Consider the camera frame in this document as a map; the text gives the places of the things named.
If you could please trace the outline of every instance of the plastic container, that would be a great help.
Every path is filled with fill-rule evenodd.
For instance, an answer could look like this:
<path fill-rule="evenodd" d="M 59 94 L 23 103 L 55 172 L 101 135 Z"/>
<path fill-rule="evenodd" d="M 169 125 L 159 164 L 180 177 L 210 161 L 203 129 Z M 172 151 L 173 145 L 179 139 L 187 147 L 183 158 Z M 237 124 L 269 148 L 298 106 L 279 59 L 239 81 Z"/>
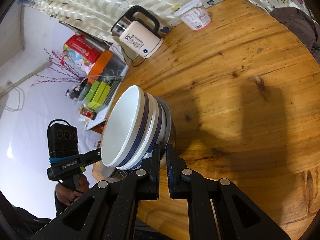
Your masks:
<path fill-rule="evenodd" d="M 211 18 L 204 8 L 201 0 L 193 0 L 182 6 L 173 14 L 174 17 L 180 18 L 191 30 L 198 31 L 206 27 Z"/>
<path fill-rule="evenodd" d="M 87 94 L 89 93 L 90 89 L 91 89 L 92 84 L 87 82 L 86 85 L 84 86 L 83 90 L 81 91 L 80 95 L 79 95 L 79 101 L 83 101 L 85 99 L 85 97 L 87 96 Z"/>
<path fill-rule="evenodd" d="M 78 113 L 87 117 L 87 118 L 90 118 L 91 120 L 94 120 L 96 119 L 96 116 L 97 116 L 97 113 L 94 112 L 94 110 L 92 109 L 87 109 L 86 107 L 81 107 L 79 110 L 78 110 Z"/>

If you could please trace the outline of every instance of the green box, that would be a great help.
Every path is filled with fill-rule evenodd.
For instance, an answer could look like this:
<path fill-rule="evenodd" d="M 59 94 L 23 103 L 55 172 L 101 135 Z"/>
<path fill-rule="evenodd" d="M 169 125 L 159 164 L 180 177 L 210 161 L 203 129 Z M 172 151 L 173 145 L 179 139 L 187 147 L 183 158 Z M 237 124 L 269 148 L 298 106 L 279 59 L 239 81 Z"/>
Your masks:
<path fill-rule="evenodd" d="M 109 85 L 107 85 L 105 82 L 101 82 L 91 102 L 88 104 L 88 107 L 92 108 L 93 110 L 97 110 L 100 106 L 102 106 L 110 89 L 111 87 Z"/>
<path fill-rule="evenodd" d="M 95 82 L 92 84 L 92 86 L 91 86 L 91 88 L 90 88 L 90 91 L 89 91 L 89 93 L 86 95 L 86 97 L 84 98 L 84 100 L 86 100 L 87 102 L 91 102 L 91 100 L 92 100 L 92 98 L 93 98 L 96 90 L 97 90 L 98 87 L 99 87 L 99 84 L 100 84 L 100 82 L 98 82 L 98 81 L 95 81 Z"/>

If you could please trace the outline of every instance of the kettle handle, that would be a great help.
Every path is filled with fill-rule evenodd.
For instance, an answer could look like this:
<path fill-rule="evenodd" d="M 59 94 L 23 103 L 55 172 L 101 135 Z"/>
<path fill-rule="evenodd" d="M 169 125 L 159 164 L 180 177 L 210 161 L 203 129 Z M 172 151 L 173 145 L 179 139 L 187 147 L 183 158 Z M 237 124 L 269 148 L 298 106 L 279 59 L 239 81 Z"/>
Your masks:
<path fill-rule="evenodd" d="M 144 16 L 146 16 L 147 18 L 149 18 L 155 25 L 154 29 L 152 30 L 148 25 L 146 25 L 142 20 L 137 19 L 135 17 L 133 17 L 133 15 L 137 12 L 142 13 Z M 138 21 L 140 22 L 143 26 L 145 26 L 148 30 L 150 30 L 153 34 L 158 35 L 158 31 L 160 29 L 160 23 L 157 20 L 156 17 L 154 17 L 151 13 L 149 13 L 145 8 L 143 8 L 140 5 L 134 5 L 132 6 L 129 10 L 127 10 L 127 12 L 124 14 L 130 21 Z"/>

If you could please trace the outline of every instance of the wooden table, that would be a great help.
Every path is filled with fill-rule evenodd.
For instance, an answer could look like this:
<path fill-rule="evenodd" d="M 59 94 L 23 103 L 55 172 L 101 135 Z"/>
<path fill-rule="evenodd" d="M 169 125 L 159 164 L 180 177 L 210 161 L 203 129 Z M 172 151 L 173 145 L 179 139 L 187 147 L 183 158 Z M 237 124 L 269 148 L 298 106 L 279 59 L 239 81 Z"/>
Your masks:
<path fill-rule="evenodd" d="M 230 178 L 292 239 L 320 208 L 320 68 L 286 27 L 244 0 L 208 9 L 198 32 L 180 24 L 150 59 L 131 67 L 131 85 L 163 98 L 177 130 L 176 152 L 204 177 Z M 186 200 L 160 199 L 138 217 L 188 239 Z"/>

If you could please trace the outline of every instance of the white bowl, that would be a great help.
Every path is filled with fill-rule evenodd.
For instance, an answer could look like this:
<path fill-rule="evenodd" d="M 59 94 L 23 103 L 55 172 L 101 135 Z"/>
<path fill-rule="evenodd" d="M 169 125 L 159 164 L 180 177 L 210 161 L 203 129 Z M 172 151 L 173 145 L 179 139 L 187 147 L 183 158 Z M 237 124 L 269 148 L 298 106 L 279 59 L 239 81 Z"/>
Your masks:
<path fill-rule="evenodd" d="M 125 164 L 124 166 L 118 167 L 119 170 L 131 169 L 137 163 L 139 163 L 139 161 L 143 158 L 144 155 L 150 153 L 150 150 L 148 151 L 148 149 L 150 148 L 152 149 L 151 147 L 152 141 L 154 143 L 157 140 L 157 137 L 159 136 L 159 132 L 161 128 L 161 122 L 159 119 L 159 105 L 156 99 L 152 95 L 148 94 L 148 98 L 149 98 L 149 101 L 152 103 L 153 111 L 151 113 L 150 126 L 148 127 L 148 129 L 146 129 L 147 130 L 146 136 L 144 137 L 144 140 L 141 146 L 138 148 L 137 153 L 130 159 L 130 161 L 127 164 Z"/>
<path fill-rule="evenodd" d="M 106 124 L 101 159 L 105 166 L 116 167 L 127 155 L 136 152 L 147 123 L 149 100 L 137 86 L 129 87 L 119 98 Z"/>
<path fill-rule="evenodd" d="M 154 144 L 161 144 L 164 141 L 164 137 L 165 137 L 165 132 L 166 132 L 166 116 L 165 116 L 165 112 L 164 109 L 162 108 L 162 106 L 156 101 L 156 104 L 158 105 L 158 107 L 161 109 L 161 111 L 159 111 L 159 119 L 161 119 L 161 128 L 160 128 L 160 132 L 158 136 L 154 137 L 154 140 L 151 142 L 151 144 L 149 145 L 149 148 L 145 151 L 145 154 L 141 154 L 140 158 L 138 159 L 138 162 L 135 165 L 131 165 L 130 167 L 126 168 L 126 170 L 136 170 L 139 169 L 141 166 L 141 162 L 152 156 L 152 150 L 153 150 L 153 145 Z"/>

